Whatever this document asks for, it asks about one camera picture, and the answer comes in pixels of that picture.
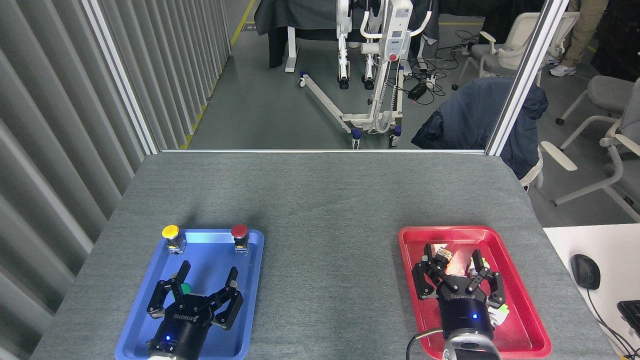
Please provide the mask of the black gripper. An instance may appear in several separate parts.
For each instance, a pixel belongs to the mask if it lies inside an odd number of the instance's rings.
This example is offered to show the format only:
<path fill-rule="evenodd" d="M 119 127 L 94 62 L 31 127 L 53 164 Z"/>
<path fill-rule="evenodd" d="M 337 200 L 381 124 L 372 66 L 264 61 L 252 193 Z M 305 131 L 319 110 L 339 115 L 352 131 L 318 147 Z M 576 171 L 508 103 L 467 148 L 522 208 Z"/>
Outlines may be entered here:
<path fill-rule="evenodd" d="M 207 297 L 191 293 L 185 283 L 191 264 L 184 260 L 178 272 L 167 280 L 158 280 L 147 305 L 147 313 L 158 319 L 163 317 L 157 332 L 147 342 L 149 356 L 177 357 L 179 360 L 197 360 L 211 325 L 231 330 L 243 304 L 237 286 L 238 269 L 232 266 L 224 287 Z M 167 294 L 173 294 L 174 303 L 163 307 Z"/>
<path fill-rule="evenodd" d="M 429 243 L 425 244 L 423 252 L 421 260 L 416 262 L 412 269 L 414 287 L 419 300 L 434 297 L 433 292 L 437 288 L 443 336 L 452 337 L 462 332 L 493 337 L 494 330 L 487 305 L 499 309 L 505 303 L 502 275 L 485 266 L 480 250 L 474 250 L 471 262 L 475 273 L 470 271 L 471 281 L 466 285 L 465 292 L 451 292 L 453 281 L 445 270 L 453 253 L 439 247 L 433 254 L 432 245 Z M 479 290 L 482 280 L 489 284 L 491 294 L 488 296 Z"/>

